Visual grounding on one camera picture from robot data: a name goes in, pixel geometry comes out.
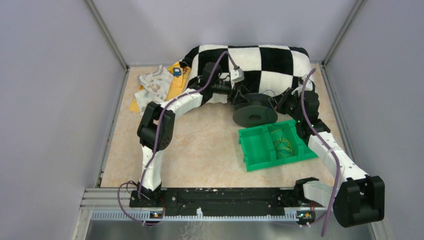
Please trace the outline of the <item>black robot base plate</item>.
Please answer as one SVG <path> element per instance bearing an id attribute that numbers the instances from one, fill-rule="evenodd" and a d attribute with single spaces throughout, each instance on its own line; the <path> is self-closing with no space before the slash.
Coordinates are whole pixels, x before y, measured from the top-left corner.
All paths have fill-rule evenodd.
<path id="1" fill-rule="evenodd" d="M 311 202 L 293 188 L 162 188 L 149 197 L 131 192 L 131 208 L 159 208 L 166 217 L 194 216 L 200 209 L 205 217 L 283 216 L 287 208 L 310 208 Z"/>

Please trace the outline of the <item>dark grey filament spool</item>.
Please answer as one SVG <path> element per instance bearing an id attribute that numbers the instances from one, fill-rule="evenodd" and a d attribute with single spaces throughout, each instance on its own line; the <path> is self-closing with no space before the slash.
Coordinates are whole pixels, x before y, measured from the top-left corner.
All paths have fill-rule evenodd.
<path id="1" fill-rule="evenodd" d="M 232 120 L 244 128 L 276 123 L 278 114 L 274 111 L 274 99 L 264 93 L 246 94 L 247 102 L 233 104 Z"/>

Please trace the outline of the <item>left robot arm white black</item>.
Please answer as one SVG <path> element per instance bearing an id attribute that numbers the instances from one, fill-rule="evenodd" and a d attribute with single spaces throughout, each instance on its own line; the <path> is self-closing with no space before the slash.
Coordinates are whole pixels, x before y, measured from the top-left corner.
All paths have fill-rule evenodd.
<path id="1" fill-rule="evenodd" d="M 138 191 L 142 192 L 141 200 L 149 207 L 160 202 L 157 189 L 162 184 L 161 164 L 163 150 L 170 144 L 175 120 L 192 109 L 198 108 L 209 101 L 214 93 L 228 95 L 236 83 L 245 79 L 239 66 L 230 69 L 229 81 L 219 83 L 219 65 L 209 63 L 209 69 L 180 95 L 163 103 L 150 102 L 146 106 L 137 130 L 137 136 L 142 146 L 143 163 Z"/>

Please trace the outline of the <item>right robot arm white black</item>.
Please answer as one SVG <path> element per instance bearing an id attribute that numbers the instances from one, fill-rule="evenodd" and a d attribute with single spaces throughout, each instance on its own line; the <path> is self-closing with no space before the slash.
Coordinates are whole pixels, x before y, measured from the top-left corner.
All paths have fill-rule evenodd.
<path id="1" fill-rule="evenodd" d="M 336 142 L 329 127 L 318 117 L 319 96 L 315 91 L 287 88 L 274 97 L 274 110 L 295 121 L 296 133 L 334 177 L 331 187 L 319 180 L 304 183 L 293 192 L 299 206 L 311 201 L 327 204 L 344 228 L 382 221 L 385 217 L 385 183 L 378 175 L 361 169 Z"/>

